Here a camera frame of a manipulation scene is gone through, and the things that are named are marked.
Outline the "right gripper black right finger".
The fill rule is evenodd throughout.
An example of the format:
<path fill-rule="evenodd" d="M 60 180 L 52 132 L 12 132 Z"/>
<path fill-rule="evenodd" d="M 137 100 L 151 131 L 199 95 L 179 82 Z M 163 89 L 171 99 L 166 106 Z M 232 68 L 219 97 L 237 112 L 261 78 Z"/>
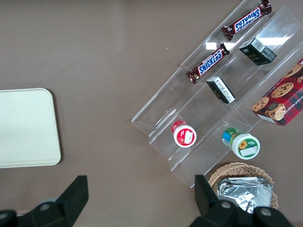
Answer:
<path fill-rule="evenodd" d="M 195 200 L 200 212 L 192 227 L 250 227 L 249 214 L 229 200 L 220 200 L 204 175 L 195 176 Z"/>

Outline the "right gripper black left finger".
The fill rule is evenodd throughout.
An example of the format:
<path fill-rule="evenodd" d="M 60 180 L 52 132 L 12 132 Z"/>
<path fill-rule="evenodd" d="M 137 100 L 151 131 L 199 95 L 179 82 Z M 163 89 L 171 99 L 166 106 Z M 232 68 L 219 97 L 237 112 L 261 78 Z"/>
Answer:
<path fill-rule="evenodd" d="M 17 218 L 18 227 L 72 227 L 89 199 L 88 178 L 79 175 L 55 200 Z"/>

